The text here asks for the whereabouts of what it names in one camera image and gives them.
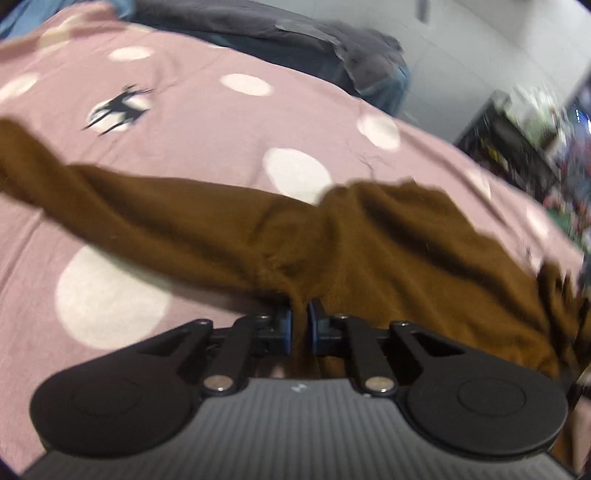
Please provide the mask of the brown knit sweater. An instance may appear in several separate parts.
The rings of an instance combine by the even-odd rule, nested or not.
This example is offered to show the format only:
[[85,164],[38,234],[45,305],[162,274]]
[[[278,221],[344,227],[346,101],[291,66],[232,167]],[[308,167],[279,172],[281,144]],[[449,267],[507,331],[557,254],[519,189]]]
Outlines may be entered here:
[[122,259],[200,288],[312,299],[375,327],[410,320],[549,377],[590,363],[590,303],[550,263],[524,271],[443,192],[336,187],[318,205],[259,190],[65,165],[1,123],[1,190]]

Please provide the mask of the black metal shelf rack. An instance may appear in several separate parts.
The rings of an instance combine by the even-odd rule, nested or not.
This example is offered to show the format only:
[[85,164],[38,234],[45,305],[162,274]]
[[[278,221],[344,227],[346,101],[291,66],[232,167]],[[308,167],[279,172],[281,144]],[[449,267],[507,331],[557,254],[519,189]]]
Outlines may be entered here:
[[507,117],[509,95],[495,90],[454,145],[481,167],[542,203],[559,183],[558,170]]

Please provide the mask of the grey towel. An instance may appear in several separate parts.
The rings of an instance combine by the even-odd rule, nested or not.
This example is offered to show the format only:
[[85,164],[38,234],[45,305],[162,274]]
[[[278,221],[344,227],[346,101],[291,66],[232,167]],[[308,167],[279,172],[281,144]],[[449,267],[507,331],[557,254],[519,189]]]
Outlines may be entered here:
[[399,70],[407,67],[400,42],[378,30],[287,18],[277,20],[276,29],[331,46],[359,93],[373,92],[384,82],[396,80]]

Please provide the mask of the pink polka dot bedsheet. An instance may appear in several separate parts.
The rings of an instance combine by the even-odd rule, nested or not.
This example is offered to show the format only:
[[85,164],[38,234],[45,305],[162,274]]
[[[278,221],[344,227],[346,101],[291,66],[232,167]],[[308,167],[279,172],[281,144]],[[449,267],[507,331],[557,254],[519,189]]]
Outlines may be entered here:
[[[336,187],[413,182],[445,193],[524,271],[550,262],[573,287],[581,269],[581,253],[538,203],[449,143],[328,82],[125,24],[104,4],[67,8],[2,43],[6,119],[65,165],[247,188],[310,205]],[[49,375],[195,318],[225,326],[280,301],[287,300],[173,280],[1,190],[3,460],[22,470],[42,454],[28,406]]]

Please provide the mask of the blue garment pile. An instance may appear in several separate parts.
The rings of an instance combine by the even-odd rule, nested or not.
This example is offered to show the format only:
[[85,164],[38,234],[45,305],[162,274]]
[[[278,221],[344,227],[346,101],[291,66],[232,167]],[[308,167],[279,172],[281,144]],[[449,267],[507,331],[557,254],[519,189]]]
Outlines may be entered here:
[[1,39],[24,36],[79,0],[22,0],[1,2]]

